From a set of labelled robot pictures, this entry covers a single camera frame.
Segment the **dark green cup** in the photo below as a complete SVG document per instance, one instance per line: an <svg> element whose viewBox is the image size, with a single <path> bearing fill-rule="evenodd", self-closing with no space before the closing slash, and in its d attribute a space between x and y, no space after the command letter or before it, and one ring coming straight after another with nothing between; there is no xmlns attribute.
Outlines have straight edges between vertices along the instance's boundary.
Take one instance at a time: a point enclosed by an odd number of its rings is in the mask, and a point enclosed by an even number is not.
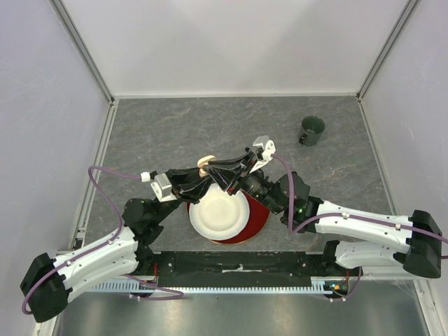
<svg viewBox="0 0 448 336"><path fill-rule="evenodd" d="M299 131L299 143L304 146L316 145L325 131L325 128L326 125L324 121L318 116L310 115L303 118Z"/></svg>

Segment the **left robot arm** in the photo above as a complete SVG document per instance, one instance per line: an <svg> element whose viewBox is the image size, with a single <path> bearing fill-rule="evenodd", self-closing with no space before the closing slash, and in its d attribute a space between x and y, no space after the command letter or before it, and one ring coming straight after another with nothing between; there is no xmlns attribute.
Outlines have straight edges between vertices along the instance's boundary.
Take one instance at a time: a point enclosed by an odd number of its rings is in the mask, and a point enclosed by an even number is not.
<svg viewBox="0 0 448 336"><path fill-rule="evenodd" d="M117 229L83 248L55 258L36 256L20 284L23 314L42 323L102 282L151 272L154 254L149 246L162 232L162 221L182 203L198 203L213 183L198 168L146 171L129 179L150 183L155 198L130 199L117 214Z"/></svg>

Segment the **pink earbud charging case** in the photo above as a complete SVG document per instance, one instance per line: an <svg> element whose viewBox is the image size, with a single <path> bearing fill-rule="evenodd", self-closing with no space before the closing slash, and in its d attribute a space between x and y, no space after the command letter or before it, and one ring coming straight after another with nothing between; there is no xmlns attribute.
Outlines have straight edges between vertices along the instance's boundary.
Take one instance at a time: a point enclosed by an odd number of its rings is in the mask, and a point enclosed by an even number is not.
<svg viewBox="0 0 448 336"><path fill-rule="evenodd" d="M204 167L210 163L210 161L215 160L216 157L214 155L207 155L205 157L200 158L197 161L197 167L199 168L199 176L205 177L207 173L204 170Z"/></svg>

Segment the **red round tray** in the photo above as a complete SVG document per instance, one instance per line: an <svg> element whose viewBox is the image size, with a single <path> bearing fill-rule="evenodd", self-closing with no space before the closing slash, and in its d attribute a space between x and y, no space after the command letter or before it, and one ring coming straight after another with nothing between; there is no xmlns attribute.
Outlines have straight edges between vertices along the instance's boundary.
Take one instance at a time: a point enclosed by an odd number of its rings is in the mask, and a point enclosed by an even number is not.
<svg viewBox="0 0 448 336"><path fill-rule="evenodd" d="M227 244L227 245L242 244L247 240L250 240L251 238L256 236L264 228L270 216L269 209L267 209L261 203L257 202L246 192L243 192L243 195L245 196L248 202L250 210L246 226L239 234L235 235L232 238L223 240L212 239L211 240L212 242L216 244Z"/></svg>

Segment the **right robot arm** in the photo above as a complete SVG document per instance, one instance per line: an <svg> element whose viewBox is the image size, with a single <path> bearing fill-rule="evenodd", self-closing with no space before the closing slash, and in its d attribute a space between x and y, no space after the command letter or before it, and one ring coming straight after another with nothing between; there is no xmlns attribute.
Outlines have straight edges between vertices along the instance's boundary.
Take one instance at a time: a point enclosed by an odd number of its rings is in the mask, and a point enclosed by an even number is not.
<svg viewBox="0 0 448 336"><path fill-rule="evenodd" d="M271 212L282 213L291 234L308 231L356 238L356 244L326 243L320 264L328 275L370 266L402 267L427 279L442 275L442 245L447 239L426 211L384 215L312 197L310 187L283 158L262 150L248 150L230 160L211 158L200 170L228 194L242 190Z"/></svg>

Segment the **white paper plate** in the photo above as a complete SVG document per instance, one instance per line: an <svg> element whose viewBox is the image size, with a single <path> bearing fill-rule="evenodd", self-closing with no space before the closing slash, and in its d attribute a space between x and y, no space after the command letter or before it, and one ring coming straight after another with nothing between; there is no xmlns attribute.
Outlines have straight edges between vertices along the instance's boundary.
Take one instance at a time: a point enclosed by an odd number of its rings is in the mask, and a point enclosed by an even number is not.
<svg viewBox="0 0 448 336"><path fill-rule="evenodd" d="M249 201L242 192L228 195L217 184L209 187L197 204L189 206L190 222L197 233L210 240L237 236L249 221Z"/></svg>

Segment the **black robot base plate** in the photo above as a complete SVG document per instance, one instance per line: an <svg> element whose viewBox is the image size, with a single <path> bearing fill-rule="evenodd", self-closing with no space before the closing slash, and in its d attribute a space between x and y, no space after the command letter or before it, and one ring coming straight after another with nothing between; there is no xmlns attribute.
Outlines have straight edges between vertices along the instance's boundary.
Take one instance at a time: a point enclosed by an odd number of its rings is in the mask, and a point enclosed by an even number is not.
<svg viewBox="0 0 448 336"><path fill-rule="evenodd" d="M299 277L357 277L357 268L345 268L321 254L291 251L162 251L148 263L159 277L193 272L217 274L225 271L260 271Z"/></svg>

